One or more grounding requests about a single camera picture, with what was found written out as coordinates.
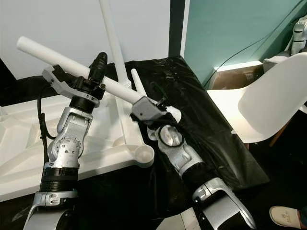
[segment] white wall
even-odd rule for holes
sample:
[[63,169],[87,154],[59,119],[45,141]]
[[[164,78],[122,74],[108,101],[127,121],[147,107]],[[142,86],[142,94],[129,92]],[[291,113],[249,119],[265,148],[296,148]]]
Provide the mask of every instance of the white wall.
[[[168,56],[170,0],[109,0],[125,61]],[[26,36],[84,65],[113,57],[98,0],[0,0],[0,57],[17,78],[46,63],[16,48]]]

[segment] chair backrest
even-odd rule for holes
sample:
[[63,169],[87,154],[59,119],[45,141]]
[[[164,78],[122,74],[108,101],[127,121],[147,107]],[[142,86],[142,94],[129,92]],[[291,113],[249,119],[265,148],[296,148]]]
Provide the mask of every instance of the chair backrest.
[[238,108],[256,131],[272,136],[306,101],[307,53],[299,53],[249,85]]

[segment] white plastic tray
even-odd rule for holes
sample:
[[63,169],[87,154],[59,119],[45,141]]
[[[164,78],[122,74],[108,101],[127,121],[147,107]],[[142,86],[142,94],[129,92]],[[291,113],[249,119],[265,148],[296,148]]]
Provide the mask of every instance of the white plastic tray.
[[[36,101],[0,107],[0,202],[39,190],[43,144]],[[42,112],[51,135],[70,99],[42,99]],[[133,164],[149,167],[154,150],[144,144],[139,126],[129,117],[131,104],[105,93],[84,139],[79,180]]]

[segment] chair leg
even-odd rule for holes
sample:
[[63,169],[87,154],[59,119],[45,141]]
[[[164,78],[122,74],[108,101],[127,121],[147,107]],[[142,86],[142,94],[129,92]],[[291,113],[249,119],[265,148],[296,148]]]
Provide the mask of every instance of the chair leg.
[[277,141],[277,139],[280,137],[280,135],[284,132],[284,130],[287,128],[287,126],[288,126],[288,124],[290,123],[290,121],[288,121],[282,128],[281,128],[281,130],[279,130],[276,134],[275,134],[275,136],[273,137],[273,139],[271,140],[271,142],[270,142],[270,144],[269,144],[269,146],[270,147],[272,147],[274,144],[275,144],[275,142]]

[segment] black cable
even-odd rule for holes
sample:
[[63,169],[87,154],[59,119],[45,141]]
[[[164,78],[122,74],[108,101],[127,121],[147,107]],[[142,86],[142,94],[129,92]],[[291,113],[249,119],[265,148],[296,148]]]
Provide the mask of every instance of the black cable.
[[42,113],[41,110],[41,101],[42,101],[42,96],[43,92],[47,89],[50,88],[50,85],[46,85],[42,88],[38,99],[37,99],[37,115],[38,115],[38,121],[39,121],[39,128],[40,128],[40,133],[41,133],[41,139],[43,141],[43,146],[44,146],[44,163],[48,162],[48,155],[47,155],[47,137],[50,139],[55,139],[55,137],[51,136],[48,132],[47,126],[46,126],[46,121],[45,121],[45,114]]
[[217,70],[223,66],[226,62],[228,62],[230,59],[232,59],[234,56],[236,56],[237,54],[241,53],[242,51],[250,48],[251,46],[255,45],[256,43],[260,42],[261,40],[265,39],[266,37],[270,37],[277,29],[278,27],[284,22],[284,20],[294,11],[294,9],[301,3],[303,2],[304,0],[301,0],[299,1],[293,8],[292,10],[284,17],[284,19],[270,32],[268,33],[267,35],[265,35],[263,38],[257,40],[256,42],[252,43],[251,45],[245,47],[244,49],[241,49],[240,51],[236,52],[235,54],[233,54],[231,57],[229,57],[226,61],[224,61],[214,72],[213,74],[208,78],[208,80],[206,81],[206,83],[203,85],[203,87],[206,87],[208,82],[211,80],[211,78],[213,77],[213,75],[217,72]]

